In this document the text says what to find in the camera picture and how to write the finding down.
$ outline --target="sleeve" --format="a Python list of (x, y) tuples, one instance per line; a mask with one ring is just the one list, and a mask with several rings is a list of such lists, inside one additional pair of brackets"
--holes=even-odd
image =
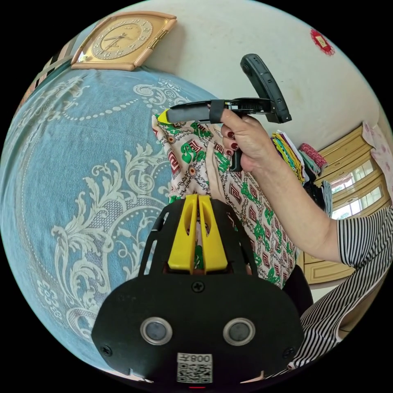
[(393, 247), (393, 206), (368, 217), (337, 220), (337, 233), (342, 262), (359, 269)]

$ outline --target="yellow bracket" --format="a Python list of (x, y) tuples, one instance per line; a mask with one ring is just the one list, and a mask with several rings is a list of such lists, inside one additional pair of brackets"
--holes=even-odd
[(157, 118), (157, 121), (159, 123), (165, 123), (165, 124), (170, 124), (170, 122), (167, 119), (167, 111), (168, 109), (165, 109)]
[(212, 204), (208, 195), (188, 195), (176, 231), (168, 265), (171, 270), (194, 270), (197, 209), (201, 221), (203, 267), (205, 274), (210, 271), (224, 270), (228, 261), (225, 256)]
[(168, 260), (172, 270), (188, 270), (190, 274), (194, 271), (197, 210), (198, 195), (187, 195)]
[[(199, 196), (199, 217), (201, 220), (203, 268), (205, 274), (209, 271), (224, 270), (228, 266), (228, 261), (226, 260), (224, 247), (208, 195)], [(209, 228), (209, 234), (206, 232), (205, 224)]]

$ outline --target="striped shirt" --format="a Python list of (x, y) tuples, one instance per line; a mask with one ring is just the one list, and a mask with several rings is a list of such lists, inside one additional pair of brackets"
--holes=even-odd
[(392, 263), (392, 206), (368, 217), (337, 220), (337, 230), (340, 258), (355, 272), (302, 315), (302, 346), (286, 370), (270, 377), (304, 366), (342, 341), (341, 321), (375, 288)]

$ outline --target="red decoration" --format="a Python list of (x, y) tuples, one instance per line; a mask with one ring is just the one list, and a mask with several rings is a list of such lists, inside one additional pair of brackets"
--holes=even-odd
[(321, 33), (311, 29), (310, 35), (314, 41), (314, 44), (318, 46), (323, 53), (327, 54), (328, 56), (334, 55), (334, 48), (328, 43), (327, 39)]

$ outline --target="blue bedspread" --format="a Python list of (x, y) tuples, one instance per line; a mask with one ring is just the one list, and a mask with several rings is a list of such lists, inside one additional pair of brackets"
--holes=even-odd
[(171, 170), (152, 113), (214, 98), (173, 75), (62, 69), (28, 99), (0, 166), (0, 229), (15, 279), (70, 352), (108, 369), (90, 332), (108, 294), (138, 273), (168, 203)]

